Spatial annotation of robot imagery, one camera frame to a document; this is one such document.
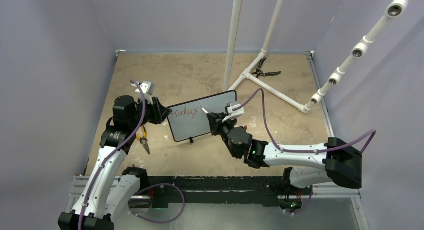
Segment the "black-framed small whiteboard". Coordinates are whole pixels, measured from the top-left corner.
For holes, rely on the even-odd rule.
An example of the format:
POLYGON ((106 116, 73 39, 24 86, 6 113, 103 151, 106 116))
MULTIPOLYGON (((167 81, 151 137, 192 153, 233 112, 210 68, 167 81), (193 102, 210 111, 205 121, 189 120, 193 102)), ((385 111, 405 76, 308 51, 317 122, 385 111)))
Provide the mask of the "black-framed small whiteboard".
POLYGON ((182 102, 169 106, 172 114, 168 115, 168 124, 174 141, 180 142, 211 132, 207 114, 208 112, 225 112, 230 102, 237 101, 237 92, 229 90, 218 94, 182 102))

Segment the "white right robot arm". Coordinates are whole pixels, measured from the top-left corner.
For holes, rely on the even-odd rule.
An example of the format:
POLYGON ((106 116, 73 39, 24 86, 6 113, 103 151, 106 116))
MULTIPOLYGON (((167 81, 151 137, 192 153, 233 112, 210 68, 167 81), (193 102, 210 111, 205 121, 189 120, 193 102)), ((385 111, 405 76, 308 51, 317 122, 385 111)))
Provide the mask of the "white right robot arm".
POLYGON ((281 145, 254 139, 244 127, 235 126, 225 113, 208 113, 211 134, 219 135, 230 154, 252 168, 286 165, 281 188, 288 194, 326 182, 362 187, 362 152, 340 138, 314 145, 281 145))

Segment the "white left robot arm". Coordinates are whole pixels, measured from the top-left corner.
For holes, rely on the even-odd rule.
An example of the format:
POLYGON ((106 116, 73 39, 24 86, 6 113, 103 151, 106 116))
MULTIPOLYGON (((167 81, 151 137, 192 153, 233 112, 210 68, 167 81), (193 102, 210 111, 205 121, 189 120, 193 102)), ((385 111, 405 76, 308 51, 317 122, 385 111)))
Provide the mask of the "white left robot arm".
POLYGON ((113 230, 116 215, 132 194, 142 195, 149 189, 147 171, 138 167, 128 167, 118 185, 113 183, 140 126, 161 124, 172 110, 157 97, 135 100, 129 95, 116 98, 112 110, 101 135, 96 167, 71 211, 60 214, 61 230, 113 230))

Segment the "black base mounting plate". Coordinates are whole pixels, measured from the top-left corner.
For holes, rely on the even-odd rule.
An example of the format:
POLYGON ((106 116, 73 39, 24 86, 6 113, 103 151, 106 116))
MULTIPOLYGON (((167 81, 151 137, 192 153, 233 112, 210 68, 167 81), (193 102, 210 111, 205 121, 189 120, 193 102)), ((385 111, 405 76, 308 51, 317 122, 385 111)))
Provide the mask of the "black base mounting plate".
POLYGON ((127 167, 122 175, 135 175, 141 183, 135 189, 152 201, 154 208, 170 203, 261 204, 264 207, 298 209, 311 187, 290 184, 288 172, 280 176, 150 176, 147 170, 127 167))

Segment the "yellow-handled pliers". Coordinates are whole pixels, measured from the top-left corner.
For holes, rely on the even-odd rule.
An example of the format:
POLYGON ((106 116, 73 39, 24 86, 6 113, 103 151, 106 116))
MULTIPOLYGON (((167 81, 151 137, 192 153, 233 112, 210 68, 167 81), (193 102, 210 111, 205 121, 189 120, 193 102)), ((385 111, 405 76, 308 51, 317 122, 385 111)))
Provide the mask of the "yellow-handled pliers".
POLYGON ((151 151, 150 151, 150 147, 148 144, 148 139, 147 139, 147 131, 144 125, 142 125, 140 127, 142 134, 136 134, 136 138, 140 141, 140 143, 142 144, 143 148, 145 149, 145 151, 150 155, 151 151))

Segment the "aluminium frame rail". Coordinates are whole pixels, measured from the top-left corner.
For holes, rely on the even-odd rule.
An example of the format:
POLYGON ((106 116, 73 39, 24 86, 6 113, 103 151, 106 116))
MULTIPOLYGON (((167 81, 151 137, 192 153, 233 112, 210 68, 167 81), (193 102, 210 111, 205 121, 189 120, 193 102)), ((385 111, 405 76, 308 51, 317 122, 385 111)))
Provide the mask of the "aluminium frame rail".
MULTIPOLYGON (((122 180, 123 176, 116 176, 115 181, 113 183, 113 187, 116 187, 118 183, 122 180)), ((369 226, 367 224, 366 218, 364 216, 364 212, 361 209, 360 204, 360 192, 359 190, 355 189, 349 189, 349 188, 343 188, 335 183, 321 183, 316 184, 311 187, 313 189, 313 194, 311 196, 304 196, 303 200, 301 201, 302 207, 306 206, 306 203, 310 202, 312 198, 349 198, 353 204, 354 211, 353 214, 356 218, 356 222, 358 224, 358 227, 361 230, 368 230, 369 226)), ((136 191, 129 200, 148 200, 147 196, 142 196, 140 194, 140 191, 136 191)), ((301 210, 301 208, 298 209, 285 209, 280 207, 286 214, 295 215, 297 212, 301 210)))

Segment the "white PVC pipe frame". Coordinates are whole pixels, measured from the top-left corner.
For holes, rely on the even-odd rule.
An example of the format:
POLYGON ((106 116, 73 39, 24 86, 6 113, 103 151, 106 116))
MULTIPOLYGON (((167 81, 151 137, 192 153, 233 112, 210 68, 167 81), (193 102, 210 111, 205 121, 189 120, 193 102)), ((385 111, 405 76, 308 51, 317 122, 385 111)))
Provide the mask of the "white PVC pipe frame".
POLYGON ((228 14, 229 33, 226 45, 226 59, 223 74, 224 91, 234 90, 242 83, 251 81, 259 87, 274 94, 279 99, 292 105, 302 113, 309 113, 305 108, 310 97, 306 100, 295 100, 272 83, 266 83, 263 77, 256 77, 253 72, 263 58, 275 57, 277 54, 301 54, 305 52, 289 47, 277 48, 271 45, 264 46, 264 42, 271 42, 268 36, 269 26, 273 25, 274 37, 283 32, 283 15, 274 17, 276 9, 282 11, 280 0, 232 0, 231 12, 228 14))

